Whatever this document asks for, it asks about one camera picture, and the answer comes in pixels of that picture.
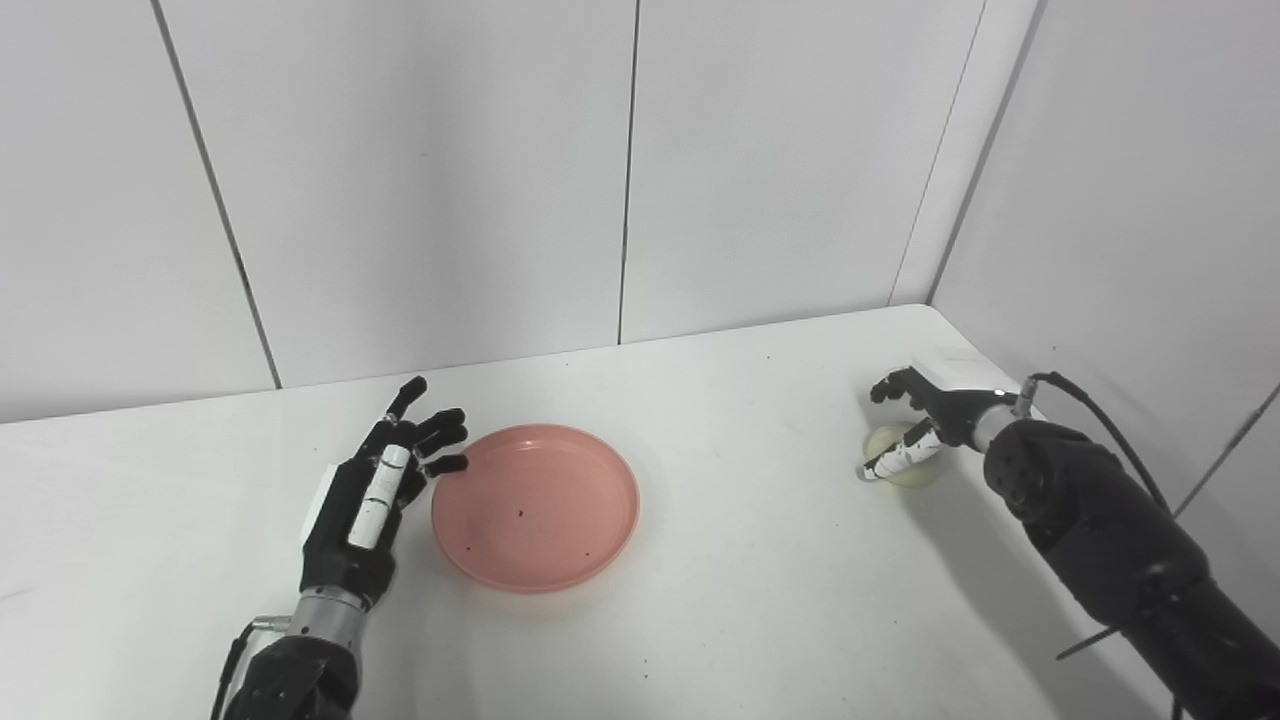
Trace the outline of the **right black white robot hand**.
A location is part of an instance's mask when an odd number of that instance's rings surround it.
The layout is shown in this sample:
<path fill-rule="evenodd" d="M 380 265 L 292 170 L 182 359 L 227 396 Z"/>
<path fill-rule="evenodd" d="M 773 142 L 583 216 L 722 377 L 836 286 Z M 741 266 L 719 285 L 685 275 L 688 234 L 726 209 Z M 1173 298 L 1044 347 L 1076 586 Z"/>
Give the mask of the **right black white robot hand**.
<path fill-rule="evenodd" d="M 890 480 L 933 459 L 945 447 L 984 454 L 995 437 L 1015 420 L 1018 392 L 945 384 L 948 377 L 915 365 L 888 372 L 869 391 L 873 404 L 905 400 L 923 413 L 919 421 L 861 465 L 864 482 Z"/>

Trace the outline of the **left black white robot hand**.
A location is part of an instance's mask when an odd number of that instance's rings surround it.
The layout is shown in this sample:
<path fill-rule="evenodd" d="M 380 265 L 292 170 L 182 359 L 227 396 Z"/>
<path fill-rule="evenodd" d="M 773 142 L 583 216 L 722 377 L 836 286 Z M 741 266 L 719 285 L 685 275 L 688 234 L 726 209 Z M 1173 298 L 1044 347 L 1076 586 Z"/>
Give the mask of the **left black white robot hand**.
<path fill-rule="evenodd" d="M 426 391 L 421 375 L 401 386 L 352 456 L 337 466 L 303 543 L 301 593 L 338 589 L 371 609 L 394 578 L 393 544 L 404 510 L 430 479 L 467 469 L 468 459 L 453 450 L 468 437 L 462 409 L 407 419 Z"/>

